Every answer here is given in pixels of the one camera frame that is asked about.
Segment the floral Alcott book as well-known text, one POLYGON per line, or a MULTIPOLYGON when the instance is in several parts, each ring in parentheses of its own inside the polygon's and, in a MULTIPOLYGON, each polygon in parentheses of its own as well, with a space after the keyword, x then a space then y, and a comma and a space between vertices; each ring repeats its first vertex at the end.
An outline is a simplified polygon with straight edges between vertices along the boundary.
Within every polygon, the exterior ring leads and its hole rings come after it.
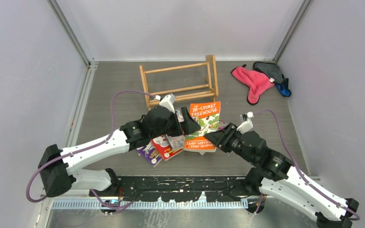
POLYGON ((169 127, 166 132, 166 141, 169 143, 173 150, 182 149, 185 142, 184 132, 185 118, 181 109, 176 109, 175 113, 171 116, 169 127))

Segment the orange treehouse book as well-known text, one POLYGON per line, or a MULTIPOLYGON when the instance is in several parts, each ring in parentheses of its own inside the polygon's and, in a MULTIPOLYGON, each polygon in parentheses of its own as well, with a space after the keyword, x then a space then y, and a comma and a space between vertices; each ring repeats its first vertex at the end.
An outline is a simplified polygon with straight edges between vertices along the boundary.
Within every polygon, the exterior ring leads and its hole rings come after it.
POLYGON ((207 133, 218 131, 220 112, 221 103, 219 101, 190 104, 190 116, 200 126, 200 129, 185 137, 185 151, 198 152, 201 155, 216 152, 216 146, 204 136, 207 133))

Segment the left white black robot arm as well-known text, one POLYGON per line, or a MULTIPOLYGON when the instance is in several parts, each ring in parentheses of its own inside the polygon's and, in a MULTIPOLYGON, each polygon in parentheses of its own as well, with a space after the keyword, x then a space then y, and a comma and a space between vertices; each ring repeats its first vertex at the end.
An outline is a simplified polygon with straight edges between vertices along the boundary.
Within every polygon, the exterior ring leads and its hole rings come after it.
POLYGON ((56 144, 47 147, 38 164, 46 196, 57 197, 81 185, 85 180, 81 170, 94 162, 146 146, 162 135, 176 137, 200 130, 186 107, 180 112, 182 121, 176 112, 156 106, 140 119, 123 124, 107 136, 74 147, 59 149, 56 144))

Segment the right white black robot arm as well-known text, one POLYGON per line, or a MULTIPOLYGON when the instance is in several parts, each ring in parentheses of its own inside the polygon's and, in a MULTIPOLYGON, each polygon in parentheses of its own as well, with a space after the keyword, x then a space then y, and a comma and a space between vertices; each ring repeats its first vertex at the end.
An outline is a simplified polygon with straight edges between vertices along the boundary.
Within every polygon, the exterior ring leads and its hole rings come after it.
POLYGON ((350 228, 359 203, 344 199, 310 179, 295 163, 267 146, 255 131, 241 133, 234 124, 204 136, 223 152, 234 152, 253 167, 243 185, 250 195, 268 195, 296 208, 319 228, 350 228))

